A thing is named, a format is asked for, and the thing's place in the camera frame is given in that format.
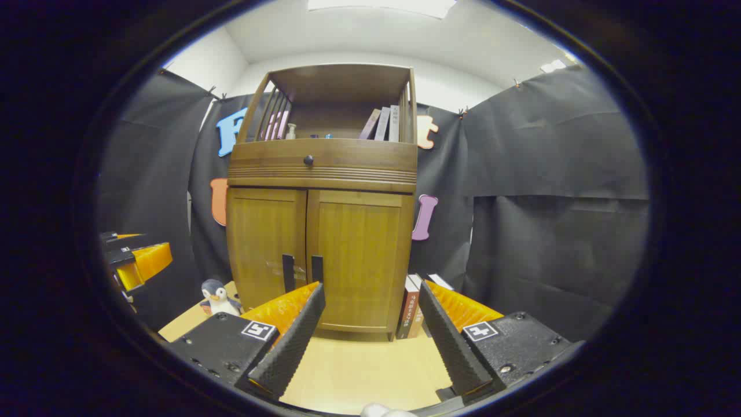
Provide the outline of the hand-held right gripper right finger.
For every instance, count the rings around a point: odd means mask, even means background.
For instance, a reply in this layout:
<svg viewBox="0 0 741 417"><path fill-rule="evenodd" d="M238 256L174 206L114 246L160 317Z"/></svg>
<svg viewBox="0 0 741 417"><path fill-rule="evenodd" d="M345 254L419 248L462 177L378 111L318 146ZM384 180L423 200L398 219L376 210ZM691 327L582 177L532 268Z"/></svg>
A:
<svg viewBox="0 0 741 417"><path fill-rule="evenodd" d="M503 315L433 281L419 304L452 387L465 404L506 393L569 359L574 344L528 312Z"/></svg>

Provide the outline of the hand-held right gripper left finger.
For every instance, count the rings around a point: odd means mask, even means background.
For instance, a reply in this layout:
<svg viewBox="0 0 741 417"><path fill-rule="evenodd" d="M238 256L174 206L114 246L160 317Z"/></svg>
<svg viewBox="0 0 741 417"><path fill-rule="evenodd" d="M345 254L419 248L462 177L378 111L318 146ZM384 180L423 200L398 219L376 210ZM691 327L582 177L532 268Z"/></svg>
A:
<svg viewBox="0 0 741 417"><path fill-rule="evenodd" d="M171 342L170 349L223 385L278 400L317 328L324 292L316 281L240 316L215 312Z"/></svg>

